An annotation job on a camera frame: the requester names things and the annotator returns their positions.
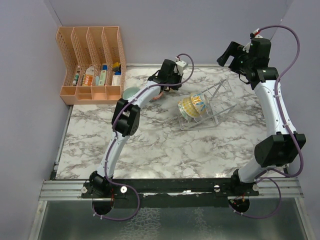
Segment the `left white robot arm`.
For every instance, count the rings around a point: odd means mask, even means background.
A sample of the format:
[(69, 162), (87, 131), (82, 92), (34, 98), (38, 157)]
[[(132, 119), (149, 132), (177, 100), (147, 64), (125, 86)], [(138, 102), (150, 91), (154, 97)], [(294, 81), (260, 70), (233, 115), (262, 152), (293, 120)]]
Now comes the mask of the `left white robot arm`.
[(118, 100), (112, 117), (112, 139), (106, 149), (97, 171), (89, 177), (89, 183), (97, 196), (106, 197), (111, 190), (111, 178), (114, 175), (116, 162), (128, 139), (138, 130), (141, 109), (165, 88), (181, 87), (186, 61), (165, 59), (161, 68), (147, 79), (143, 89), (128, 99)]

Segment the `yellow flower bowl front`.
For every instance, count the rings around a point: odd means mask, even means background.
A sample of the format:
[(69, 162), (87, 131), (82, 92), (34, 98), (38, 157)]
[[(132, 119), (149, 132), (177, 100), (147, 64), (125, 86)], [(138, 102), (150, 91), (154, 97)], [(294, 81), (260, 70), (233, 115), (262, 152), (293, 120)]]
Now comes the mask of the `yellow flower bowl front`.
[(190, 121), (192, 120), (192, 118), (185, 112), (183, 106), (182, 106), (182, 102), (179, 100), (178, 103), (178, 109), (179, 109), (179, 112), (181, 113), (181, 115), (183, 116), (183, 118), (186, 120), (186, 121)]

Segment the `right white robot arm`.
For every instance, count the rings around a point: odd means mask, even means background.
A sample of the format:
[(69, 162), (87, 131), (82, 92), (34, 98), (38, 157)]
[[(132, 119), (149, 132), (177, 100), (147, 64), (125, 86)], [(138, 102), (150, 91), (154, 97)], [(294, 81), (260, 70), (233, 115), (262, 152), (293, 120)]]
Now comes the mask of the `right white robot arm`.
[(233, 57), (229, 69), (247, 79), (258, 97), (266, 123), (266, 139), (255, 146), (253, 159), (233, 173), (237, 179), (230, 182), (229, 189), (236, 196), (246, 192), (247, 183), (265, 172), (292, 163), (306, 143), (306, 136), (297, 133), (290, 121), (277, 81), (278, 70), (269, 66), (270, 50), (271, 41), (266, 38), (252, 38), (247, 46), (232, 41), (217, 59), (223, 67)]

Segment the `yellow dotted sun bowl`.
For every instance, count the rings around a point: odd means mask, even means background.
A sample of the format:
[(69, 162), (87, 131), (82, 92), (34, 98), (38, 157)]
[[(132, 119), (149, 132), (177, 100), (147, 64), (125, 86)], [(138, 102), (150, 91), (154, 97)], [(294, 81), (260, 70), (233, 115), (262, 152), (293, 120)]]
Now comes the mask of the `yellow dotted sun bowl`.
[(181, 105), (188, 116), (191, 118), (198, 118), (200, 114), (195, 109), (190, 97), (185, 97), (181, 101)]

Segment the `blue orange floral bowl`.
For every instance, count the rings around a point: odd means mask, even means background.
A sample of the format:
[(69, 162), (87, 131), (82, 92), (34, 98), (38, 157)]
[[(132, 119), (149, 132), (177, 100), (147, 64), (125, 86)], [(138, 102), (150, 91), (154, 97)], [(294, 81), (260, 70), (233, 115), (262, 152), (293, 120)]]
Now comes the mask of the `blue orange floral bowl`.
[(208, 99), (207, 96), (201, 92), (199, 93), (192, 93), (190, 95), (190, 99), (192, 102), (192, 105), (194, 106), (195, 110), (202, 115), (204, 112), (206, 112), (208, 108)]

